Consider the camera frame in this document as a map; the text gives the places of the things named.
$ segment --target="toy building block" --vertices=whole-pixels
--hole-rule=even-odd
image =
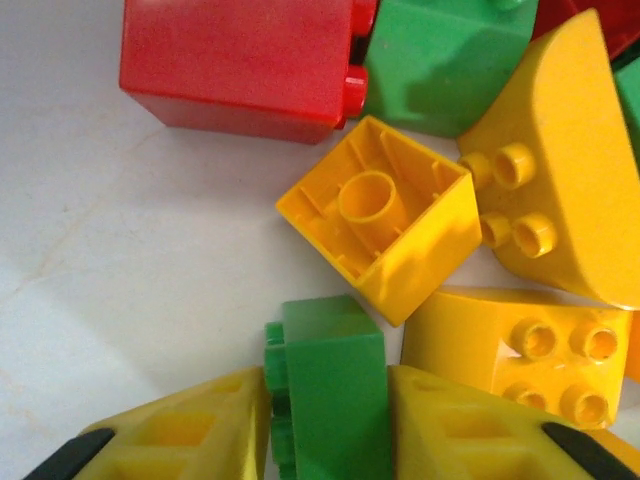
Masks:
[[[631,145],[640,170],[640,58],[624,65],[614,74]]]
[[[634,312],[624,374],[640,383],[640,312]]]
[[[609,430],[588,430],[589,434],[612,455],[640,476],[640,451]]]
[[[481,241],[467,174],[367,117],[276,207],[398,326]]]
[[[315,143],[360,113],[376,0],[126,0],[120,87],[172,127]]]
[[[640,39],[638,0],[539,0],[533,39],[589,8],[598,10],[602,32],[612,60]]]
[[[533,31],[538,0],[383,0],[364,112],[456,137],[489,108]]]
[[[266,327],[282,480],[391,480],[384,336],[348,296],[288,302]]]
[[[595,10],[532,42],[458,146],[506,268],[640,308],[640,182]]]
[[[242,370],[88,427],[25,480],[261,480],[269,408]]]
[[[615,420],[631,312],[549,292],[443,287],[407,321],[402,364],[562,416]]]
[[[397,480],[636,479],[548,413],[406,366],[389,368],[389,384]]]

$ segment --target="yellow sloped block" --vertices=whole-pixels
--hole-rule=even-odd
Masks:
[[[604,428],[618,410],[631,314],[550,292],[443,287],[407,321],[401,363]]]
[[[587,480],[541,429],[558,417],[407,366],[389,368],[397,480]]]
[[[373,117],[276,208],[393,326],[481,242],[471,175]]]
[[[640,182],[595,10],[531,43],[458,145],[505,267],[640,308]]]
[[[74,480],[262,479],[269,422],[262,368],[242,370],[91,425],[116,435]]]

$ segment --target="block stud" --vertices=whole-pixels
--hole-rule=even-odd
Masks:
[[[384,252],[409,226],[391,176],[369,170],[353,176],[338,194],[340,215],[372,255]]]
[[[586,385],[571,385],[562,394],[560,409],[580,428],[598,428],[607,419],[609,402]]]
[[[526,382],[518,382],[511,385],[505,390],[503,397],[525,407],[537,408],[538,410],[547,409],[545,396]]]
[[[369,76],[363,67],[349,65],[344,81],[344,117],[357,117],[367,98]]]
[[[369,35],[376,16],[377,5],[377,0],[353,0],[351,29],[354,35],[359,37]]]
[[[571,349],[593,363],[602,363],[618,350],[618,335],[598,322],[578,326],[571,334]]]
[[[511,332],[511,347],[527,360],[543,360],[553,355],[558,343],[555,330],[536,318],[518,322]]]
[[[525,256],[538,258],[556,247],[558,235],[551,220],[531,213],[513,223],[513,240]]]
[[[521,143],[501,148],[493,159],[493,176],[503,188],[515,190],[529,182],[536,173],[533,155]]]

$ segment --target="white surface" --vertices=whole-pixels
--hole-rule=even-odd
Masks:
[[[2,479],[89,423],[261,363],[283,301],[351,290],[273,208],[339,135],[164,128],[118,90],[121,17],[0,1]],[[525,285],[484,249],[450,283]],[[402,332],[379,324],[396,362]],[[640,447],[639,427],[629,382],[614,430]]]

